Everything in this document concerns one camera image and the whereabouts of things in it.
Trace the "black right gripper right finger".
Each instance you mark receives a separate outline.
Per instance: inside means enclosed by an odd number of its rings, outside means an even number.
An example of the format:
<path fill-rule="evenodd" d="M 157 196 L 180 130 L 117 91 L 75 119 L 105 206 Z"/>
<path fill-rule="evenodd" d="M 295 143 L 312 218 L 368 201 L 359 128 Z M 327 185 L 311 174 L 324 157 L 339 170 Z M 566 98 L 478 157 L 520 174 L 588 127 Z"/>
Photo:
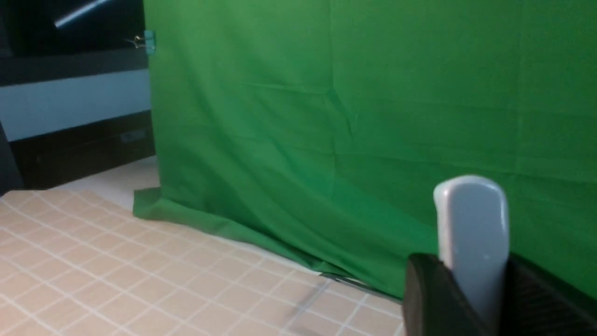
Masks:
<path fill-rule="evenodd" d="M 597 302 L 519 255 L 510 255 L 501 336 L 595 336 Z"/>

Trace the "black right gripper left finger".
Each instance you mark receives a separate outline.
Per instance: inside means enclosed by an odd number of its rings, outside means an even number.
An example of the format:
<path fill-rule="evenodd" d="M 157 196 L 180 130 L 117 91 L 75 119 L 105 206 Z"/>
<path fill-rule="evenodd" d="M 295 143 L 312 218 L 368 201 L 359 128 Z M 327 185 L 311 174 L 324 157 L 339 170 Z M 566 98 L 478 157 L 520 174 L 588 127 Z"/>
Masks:
<path fill-rule="evenodd" d="M 493 336 L 456 284 L 431 254 L 409 256 L 402 304 L 408 336 Z"/>

